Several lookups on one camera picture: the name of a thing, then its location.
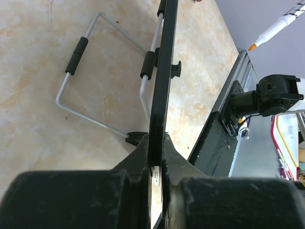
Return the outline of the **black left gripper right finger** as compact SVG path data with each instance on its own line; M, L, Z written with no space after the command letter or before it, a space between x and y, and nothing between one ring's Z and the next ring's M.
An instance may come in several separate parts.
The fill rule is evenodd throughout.
M208 177L175 149L162 155L163 229L302 229L300 182L277 178Z

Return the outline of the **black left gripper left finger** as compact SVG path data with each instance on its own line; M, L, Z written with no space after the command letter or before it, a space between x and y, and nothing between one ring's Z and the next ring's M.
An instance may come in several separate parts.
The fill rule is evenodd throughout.
M3 229L148 229L148 136L111 170L31 171L0 204Z

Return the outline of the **white whiteboard black frame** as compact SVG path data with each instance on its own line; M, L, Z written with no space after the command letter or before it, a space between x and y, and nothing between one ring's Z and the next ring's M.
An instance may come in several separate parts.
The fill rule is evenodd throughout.
M146 84L151 77L151 72L144 74L142 76L142 83L140 87L140 98L141 103L149 123L149 143L148 143L148 164L151 167L160 166L162 160L162 154L164 152L164 142L165 142L165 128L166 128L166 118L168 110L169 92L172 74L172 62L173 62L173 50L174 50L174 39L175 39L175 29L176 20L178 12L178 1L176 0L162 0L158 8L158 22L155 29L153 42L149 51L149 56L155 56L155 49L157 44L158 36L161 35L161 45L158 53L158 62L153 62L148 71L152 70L154 67L157 68L152 107L148 108L148 104L145 100L145 90ZM59 92L56 96L56 104L58 107L75 114L81 118L84 118L92 123L102 126L108 130L113 131L121 136L127 137L125 132L122 132L114 127L111 127L103 122L100 122L92 117L82 114L66 105L61 103L61 97L67 86L67 83L72 75L75 74L77 66L81 60L81 57L87 47L88 38L93 30L93 27L99 17L103 17L106 21L115 27L124 37L131 41L137 48L141 51L145 49L133 39L127 31L120 27L111 18L105 15L103 12L99 11L95 14L92 19L86 33L82 36L70 58L70 61L65 70L65 77Z

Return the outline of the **yellow capped white marker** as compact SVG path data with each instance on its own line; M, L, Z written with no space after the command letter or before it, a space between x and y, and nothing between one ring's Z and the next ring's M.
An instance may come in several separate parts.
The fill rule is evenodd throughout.
M300 15L305 12L305 1L301 0L293 6L288 12L282 15L274 24L265 30L258 39L249 47L248 51L252 51L263 43L268 42L277 35L285 27L294 22Z

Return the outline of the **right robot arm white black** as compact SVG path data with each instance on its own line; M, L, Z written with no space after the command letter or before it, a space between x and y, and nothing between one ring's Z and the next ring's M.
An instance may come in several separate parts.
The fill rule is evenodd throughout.
M261 115L267 117L305 109L305 81L294 75L272 74L264 77L254 91L230 98L236 117Z

